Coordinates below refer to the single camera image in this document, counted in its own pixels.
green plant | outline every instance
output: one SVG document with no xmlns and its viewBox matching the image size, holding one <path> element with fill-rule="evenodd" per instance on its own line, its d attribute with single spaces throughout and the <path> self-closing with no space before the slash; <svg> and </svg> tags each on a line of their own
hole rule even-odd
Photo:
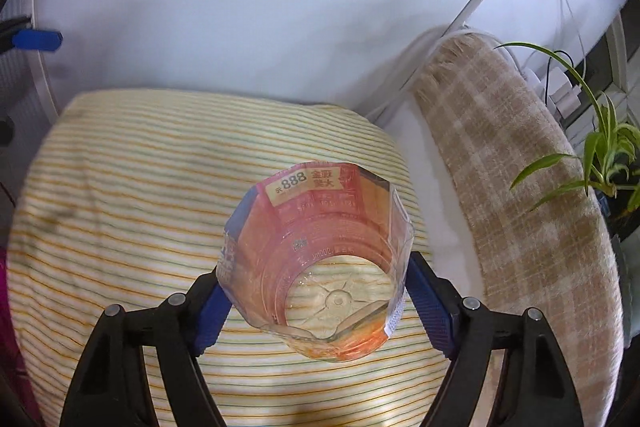
<svg viewBox="0 0 640 427">
<path fill-rule="evenodd" d="M 640 170 L 629 172 L 628 165 L 636 159 L 636 148 L 640 148 L 640 130 L 628 123 L 618 123 L 616 108 L 611 99 L 604 94 L 605 102 L 600 105 L 587 83 L 564 58 L 557 53 L 528 42 L 508 42 L 499 47 L 521 46 L 542 52 L 553 60 L 558 61 L 572 77 L 580 84 L 586 93 L 589 102 L 593 106 L 598 129 L 590 132 L 584 142 L 584 153 L 582 155 L 582 169 L 584 177 L 561 185 L 549 192 L 531 210 L 535 210 L 541 204 L 569 192 L 570 190 L 583 189 L 588 194 L 589 187 L 597 188 L 610 198 L 615 198 L 619 190 L 632 190 L 633 193 L 628 201 L 627 210 L 632 212 L 640 206 L 640 184 L 638 185 L 618 185 L 613 182 L 613 176 L 624 173 L 628 182 L 630 175 L 640 174 Z M 556 165 L 558 162 L 569 158 L 579 160 L 580 158 L 571 154 L 555 153 L 539 158 L 526 166 L 520 174 L 516 176 L 511 188 L 516 187 L 521 181 L 541 169 L 546 169 Z"/>
</svg>

metal rivet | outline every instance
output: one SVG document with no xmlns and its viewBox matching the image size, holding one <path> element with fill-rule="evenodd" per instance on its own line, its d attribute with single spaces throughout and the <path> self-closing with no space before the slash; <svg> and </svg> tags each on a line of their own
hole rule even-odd
<svg viewBox="0 0 640 427">
<path fill-rule="evenodd" d="M 171 306 L 180 306 L 181 304 L 184 304 L 186 300 L 187 297 L 184 293 L 174 293 L 169 297 L 169 304 L 171 304 Z"/>
<path fill-rule="evenodd" d="M 475 297 L 465 297 L 462 301 L 462 305 L 467 310 L 477 310 L 480 307 L 480 301 Z"/>
<path fill-rule="evenodd" d="M 118 313 L 120 313 L 120 305 L 119 304 L 109 304 L 104 309 L 104 314 L 107 317 L 115 317 Z"/>
<path fill-rule="evenodd" d="M 527 315 L 529 315 L 530 319 L 535 321 L 542 320 L 542 312 L 538 308 L 529 308 L 527 311 Z"/>
</svg>

yellow and green striped cloth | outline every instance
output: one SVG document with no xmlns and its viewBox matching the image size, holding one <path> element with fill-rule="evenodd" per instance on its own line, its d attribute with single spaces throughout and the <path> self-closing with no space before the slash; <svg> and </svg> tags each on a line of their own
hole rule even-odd
<svg viewBox="0 0 640 427">
<path fill-rule="evenodd" d="M 84 94 L 31 166 L 8 258 L 18 343 L 47 426 L 57 426 L 103 309 L 158 305 L 210 271 L 245 192 L 310 160 L 352 162 L 391 181 L 427 238 L 391 139 L 349 110 L 174 90 Z M 161 425 L 174 425 L 158 359 L 145 351 Z M 228 425 L 418 425 L 447 361 L 410 302 L 394 336 L 353 362 L 306 359 L 232 309 L 199 358 Z"/>
</svg>

magenta cloth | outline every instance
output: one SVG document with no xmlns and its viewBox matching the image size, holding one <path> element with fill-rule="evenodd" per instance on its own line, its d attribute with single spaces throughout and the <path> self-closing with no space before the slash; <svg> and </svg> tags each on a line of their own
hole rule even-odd
<svg viewBox="0 0 640 427">
<path fill-rule="evenodd" d="M 39 425 L 44 425 L 29 382 L 20 348 L 15 341 L 14 326 L 9 312 L 9 293 L 6 285 L 6 250 L 0 248 L 0 367 L 20 398 L 24 410 Z"/>
</svg>

yellow label sticker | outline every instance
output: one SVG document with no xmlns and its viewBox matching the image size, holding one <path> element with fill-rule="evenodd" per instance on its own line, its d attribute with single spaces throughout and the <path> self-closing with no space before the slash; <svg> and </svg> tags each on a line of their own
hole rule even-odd
<svg viewBox="0 0 640 427">
<path fill-rule="evenodd" d="M 298 169 L 266 186 L 273 206 L 278 206 L 308 190 L 343 190 L 339 167 Z"/>
</svg>

